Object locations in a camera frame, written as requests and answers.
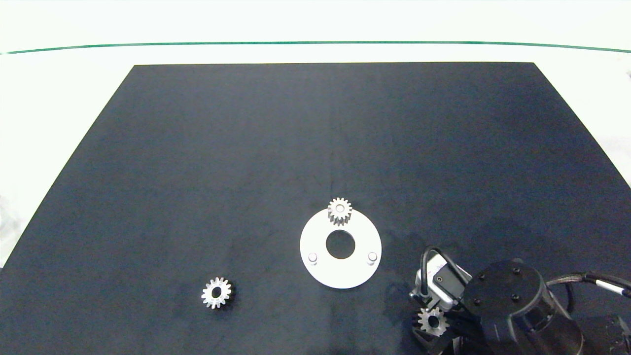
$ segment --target gear center hole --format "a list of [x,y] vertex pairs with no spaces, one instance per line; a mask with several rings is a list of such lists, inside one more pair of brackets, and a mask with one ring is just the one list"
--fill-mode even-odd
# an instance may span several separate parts
[[430,327],[432,328],[438,328],[438,326],[440,325],[437,316],[429,316],[429,318],[427,318],[427,323],[429,323]]
[[355,240],[349,233],[337,230],[326,238],[326,249],[334,258],[346,259],[355,251]]
[[213,296],[214,298],[217,298],[219,296],[221,296],[221,287],[215,287],[211,292],[210,292],[211,296]]

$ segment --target metal pin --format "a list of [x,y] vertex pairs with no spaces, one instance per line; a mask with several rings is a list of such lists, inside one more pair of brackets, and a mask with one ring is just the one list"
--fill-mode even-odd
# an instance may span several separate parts
[[377,261],[377,253],[375,253],[374,251],[371,251],[370,253],[368,253],[368,265],[373,265],[375,262]]

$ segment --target white ring plate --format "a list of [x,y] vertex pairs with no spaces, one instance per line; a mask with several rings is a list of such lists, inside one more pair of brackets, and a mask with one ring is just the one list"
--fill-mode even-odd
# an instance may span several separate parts
[[[326,239],[334,231],[345,231],[355,240],[355,250],[345,259],[337,259],[326,249]],[[371,265],[368,254],[377,254]],[[315,265],[309,254],[317,254]],[[305,225],[300,237],[300,256],[307,270],[319,282],[336,289],[349,289],[366,282],[375,273],[381,261],[381,238],[373,223],[357,210],[353,210],[348,223],[336,226],[329,220],[329,212],[321,210]]]

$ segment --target spur gear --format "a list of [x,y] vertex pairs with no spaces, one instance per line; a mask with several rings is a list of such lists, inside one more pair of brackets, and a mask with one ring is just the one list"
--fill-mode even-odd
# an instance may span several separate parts
[[416,314],[419,329],[440,337],[449,328],[445,314],[440,308],[432,308],[431,310],[420,309]]
[[[222,304],[226,304],[226,301],[230,299],[230,294],[232,293],[231,287],[232,284],[229,283],[228,280],[224,280],[223,277],[215,277],[214,280],[210,280],[210,283],[206,284],[204,293],[201,295],[206,307],[215,309],[221,307]],[[217,288],[219,288],[219,295],[215,297],[213,296],[213,291]]]
[[327,211],[331,222],[337,226],[342,226],[344,223],[348,223],[348,220],[351,218],[353,207],[351,207],[351,203],[347,199],[338,197],[329,203]]

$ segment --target black table surface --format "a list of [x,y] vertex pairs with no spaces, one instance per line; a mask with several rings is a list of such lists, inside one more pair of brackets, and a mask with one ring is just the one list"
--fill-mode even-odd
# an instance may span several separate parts
[[[519,257],[631,279],[630,192],[532,63],[136,66],[0,273],[0,349],[416,354],[427,244],[471,273]],[[383,245],[349,290],[298,248],[337,196]],[[223,311],[201,299],[215,276],[237,288]],[[577,318],[631,320],[576,291]]]

